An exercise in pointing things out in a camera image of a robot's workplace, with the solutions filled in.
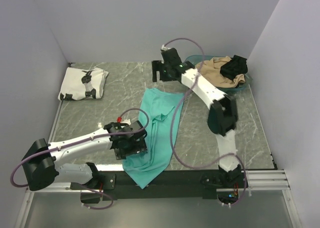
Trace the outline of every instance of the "laundry basket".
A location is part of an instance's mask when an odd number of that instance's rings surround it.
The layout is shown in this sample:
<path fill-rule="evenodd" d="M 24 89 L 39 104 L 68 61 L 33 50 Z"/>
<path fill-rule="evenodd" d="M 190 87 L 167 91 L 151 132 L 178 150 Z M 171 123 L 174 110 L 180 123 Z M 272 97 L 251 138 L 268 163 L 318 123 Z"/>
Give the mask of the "laundry basket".
<path fill-rule="evenodd" d="M 209 61 L 211 60 L 213 57 L 219 57 L 219 56 L 214 56 L 214 55 L 205 55 L 204 56 L 204 60 L 205 61 Z M 202 55 L 198 55 L 198 54 L 195 54 L 195 55 L 191 55 L 189 56 L 187 59 L 185 59 L 185 61 L 189 61 L 191 62 L 193 65 L 196 65 L 200 62 L 202 62 Z M 223 91 L 223 92 L 238 92 L 238 91 L 242 91 L 244 90 L 246 87 L 249 86 L 249 84 L 251 83 L 252 81 L 252 77 L 246 73 L 244 74 L 244 78 L 245 78 L 245 83 L 241 83 L 239 84 L 239 86 L 237 88 L 221 88 L 221 87 L 217 87 L 220 91 Z"/>

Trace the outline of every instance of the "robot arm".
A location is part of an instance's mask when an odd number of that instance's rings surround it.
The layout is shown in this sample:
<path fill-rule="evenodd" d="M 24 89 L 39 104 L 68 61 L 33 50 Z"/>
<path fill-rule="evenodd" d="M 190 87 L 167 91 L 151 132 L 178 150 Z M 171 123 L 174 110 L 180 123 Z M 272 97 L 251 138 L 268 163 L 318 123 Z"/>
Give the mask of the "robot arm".
<path fill-rule="evenodd" d="M 152 81 L 157 81 L 157 72 L 159 72 L 159 79 L 163 82 L 179 81 L 188 88 L 192 88 L 198 73 L 195 66 L 189 61 L 182 62 L 175 48 L 162 46 L 161 54 L 163 62 L 160 60 L 152 62 Z M 235 128 L 238 120 L 236 101 L 217 89 L 202 75 L 198 77 L 198 82 L 192 91 L 209 109 L 207 124 L 216 136 L 219 155 L 236 154 Z M 219 167 L 230 172 L 240 166 L 236 157 L 228 156 L 219 161 Z"/>
<path fill-rule="evenodd" d="M 104 184 L 95 164 L 70 164 L 72 160 L 98 151 L 113 149 L 117 160 L 147 150 L 147 132 L 139 121 L 130 125 L 111 122 L 95 132 L 77 138 L 46 143 L 45 139 L 36 140 L 23 159 L 42 152 L 53 150 L 24 163 L 23 169 L 31 191 L 41 190 L 53 182 L 75 182 L 88 188 L 98 183 Z"/>

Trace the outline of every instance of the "green cloth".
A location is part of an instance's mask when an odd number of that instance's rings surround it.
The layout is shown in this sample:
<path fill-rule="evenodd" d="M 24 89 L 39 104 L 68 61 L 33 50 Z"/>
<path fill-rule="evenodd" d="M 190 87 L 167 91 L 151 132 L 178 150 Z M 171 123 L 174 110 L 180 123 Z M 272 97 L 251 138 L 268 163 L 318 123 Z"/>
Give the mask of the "green cloth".
<path fill-rule="evenodd" d="M 173 94 L 156 88 L 147 89 L 143 95 L 141 109 L 149 118 L 146 127 L 145 143 L 147 152 L 128 156 L 123 160 L 123 169 L 143 189 L 170 164 L 172 149 L 170 146 L 170 125 L 174 111 L 184 94 Z M 173 143 L 176 142 L 182 105 L 176 114 L 173 125 Z M 144 126 L 146 116 L 140 112 L 139 121 Z"/>

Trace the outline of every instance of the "marble surface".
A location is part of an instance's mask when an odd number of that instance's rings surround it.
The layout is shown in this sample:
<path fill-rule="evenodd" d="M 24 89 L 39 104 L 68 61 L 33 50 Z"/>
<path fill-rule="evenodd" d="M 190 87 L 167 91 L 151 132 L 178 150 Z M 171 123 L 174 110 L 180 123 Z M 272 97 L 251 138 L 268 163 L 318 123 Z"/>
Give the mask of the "marble surface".
<path fill-rule="evenodd" d="M 139 108 L 147 88 L 164 92 L 182 93 L 187 87 L 178 81 L 152 82 L 151 62 L 104 62 L 75 63 L 72 67 L 93 69 L 98 67 L 109 72 L 102 99 L 63 101 L 52 141 L 64 141 L 91 133 L 117 117 L 126 109 Z M 268 143 L 259 119 L 250 88 L 235 94 L 238 108 L 236 147 L 246 169 L 273 169 Z M 184 102 L 176 151 L 182 160 L 200 166 L 218 158 L 218 144 L 207 126 L 208 108 L 192 93 Z M 124 119 L 135 121 L 137 111 L 130 111 Z M 73 161 L 75 164 L 93 162 L 103 170 L 122 170 L 122 161 L 115 159 L 113 150 L 95 152 Z M 218 165 L 207 169 L 217 169 Z M 174 156 L 167 170 L 188 170 Z"/>

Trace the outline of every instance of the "folded white shirt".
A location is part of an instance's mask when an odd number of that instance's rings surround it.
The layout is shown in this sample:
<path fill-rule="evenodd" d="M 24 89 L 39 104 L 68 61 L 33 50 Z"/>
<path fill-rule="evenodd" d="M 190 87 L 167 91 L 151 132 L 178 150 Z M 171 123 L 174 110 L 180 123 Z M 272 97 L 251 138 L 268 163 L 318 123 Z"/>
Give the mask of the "folded white shirt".
<path fill-rule="evenodd" d="M 58 99 L 60 101 L 100 99 L 104 93 L 108 74 L 109 72 L 100 68 L 85 70 L 68 67 Z"/>

